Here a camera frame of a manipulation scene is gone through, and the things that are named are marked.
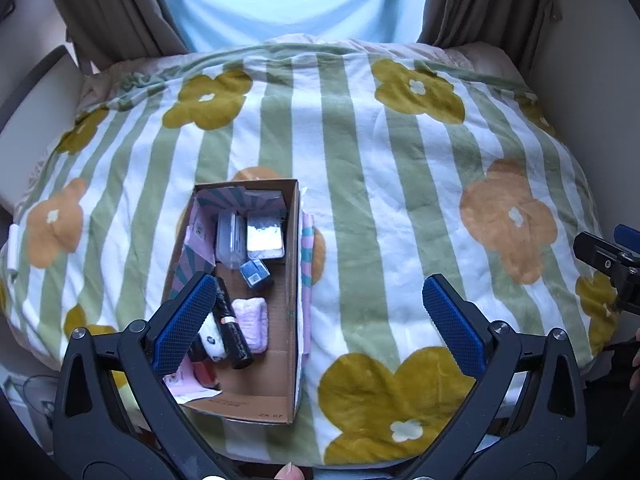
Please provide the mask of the person right hand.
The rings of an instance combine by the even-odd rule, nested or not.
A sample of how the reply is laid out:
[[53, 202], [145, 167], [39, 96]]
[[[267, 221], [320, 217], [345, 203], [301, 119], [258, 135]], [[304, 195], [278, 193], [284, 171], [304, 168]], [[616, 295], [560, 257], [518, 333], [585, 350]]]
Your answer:
[[[640, 344], [640, 330], [637, 330], [634, 334], [634, 341], [637, 344]], [[640, 385], [640, 349], [634, 355], [634, 359], [632, 360], [632, 367], [634, 368], [634, 372], [631, 375], [629, 387], [631, 390], [637, 390]]]

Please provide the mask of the person left hand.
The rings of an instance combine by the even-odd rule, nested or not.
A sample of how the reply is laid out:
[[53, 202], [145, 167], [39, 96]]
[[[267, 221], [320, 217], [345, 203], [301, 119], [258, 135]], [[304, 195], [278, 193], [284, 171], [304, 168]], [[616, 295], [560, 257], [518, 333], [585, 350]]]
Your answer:
[[284, 465], [274, 476], [276, 480], [304, 480], [304, 472], [292, 463]]

